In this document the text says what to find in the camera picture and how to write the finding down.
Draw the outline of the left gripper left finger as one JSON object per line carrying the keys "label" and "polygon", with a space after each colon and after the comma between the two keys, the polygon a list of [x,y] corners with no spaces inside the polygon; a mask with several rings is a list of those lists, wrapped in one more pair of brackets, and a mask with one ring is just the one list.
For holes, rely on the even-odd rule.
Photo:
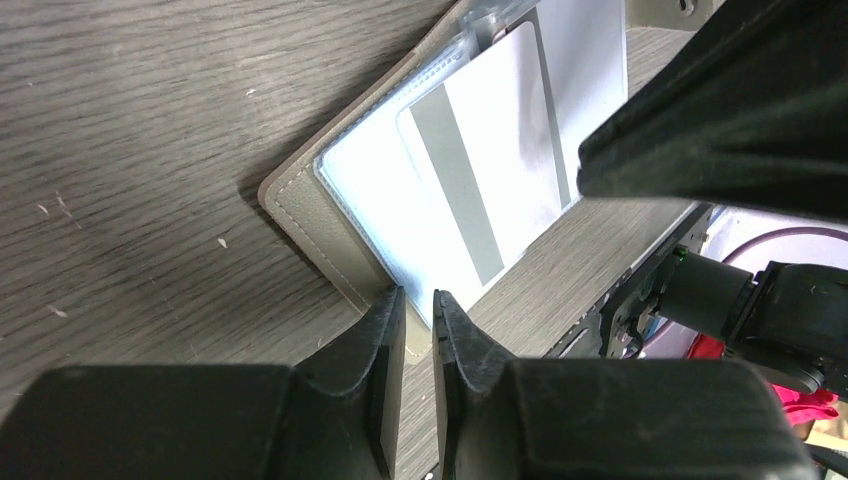
{"label": "left gripper left finger", "polygon": [[294,366],[72,365],[1,426],[5,479],[390,479],[405,293]]}

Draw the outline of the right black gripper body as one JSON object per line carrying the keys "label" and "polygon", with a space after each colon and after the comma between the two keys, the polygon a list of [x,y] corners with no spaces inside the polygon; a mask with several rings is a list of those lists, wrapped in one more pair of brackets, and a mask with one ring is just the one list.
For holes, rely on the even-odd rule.
{"label": "right black gripper body", "polygon": [[586,197],[845,221],[846,3],[724,3],[579,158]]}

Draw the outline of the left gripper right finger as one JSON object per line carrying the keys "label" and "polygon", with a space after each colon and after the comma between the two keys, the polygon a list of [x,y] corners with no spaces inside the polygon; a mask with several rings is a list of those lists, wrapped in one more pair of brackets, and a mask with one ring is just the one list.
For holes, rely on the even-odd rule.
{"label": "left gripper right finger", "polygon": [[433,296],[444,479],[814,479],[772,389],[722,360],[520,358]]}

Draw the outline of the white credit card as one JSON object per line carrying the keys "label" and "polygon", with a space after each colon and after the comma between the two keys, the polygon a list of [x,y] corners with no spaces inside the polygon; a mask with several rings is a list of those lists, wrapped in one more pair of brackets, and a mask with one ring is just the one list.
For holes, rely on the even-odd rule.
{"label": "white credit card", "polygon": [[578,147],[628,97],[622,1],[542,1],[536,7],[561,203],[580,198]]}

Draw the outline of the striped credit card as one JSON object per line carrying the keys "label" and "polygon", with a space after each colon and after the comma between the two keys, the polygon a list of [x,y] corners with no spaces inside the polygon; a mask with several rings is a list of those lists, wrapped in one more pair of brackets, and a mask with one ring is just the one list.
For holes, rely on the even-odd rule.
{"label": "striped credit card", "polygon": [[572,200],[553,133],[540,33],[532,20],[396,117],[415,166],[441,201],[438,288],[481,289],[521,257]]}

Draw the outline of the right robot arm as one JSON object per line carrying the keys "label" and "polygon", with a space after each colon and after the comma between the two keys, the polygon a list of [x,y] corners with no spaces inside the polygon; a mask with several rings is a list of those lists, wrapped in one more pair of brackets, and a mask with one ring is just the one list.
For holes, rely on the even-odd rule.
{"label": "right robot arm", "polygon": [[[680,198],[847,220],[847,5],[728,1],[579,148],[595,198]],[[655,311],[771,383],[847,393],[847,273],[693,253],[661,264]]]}

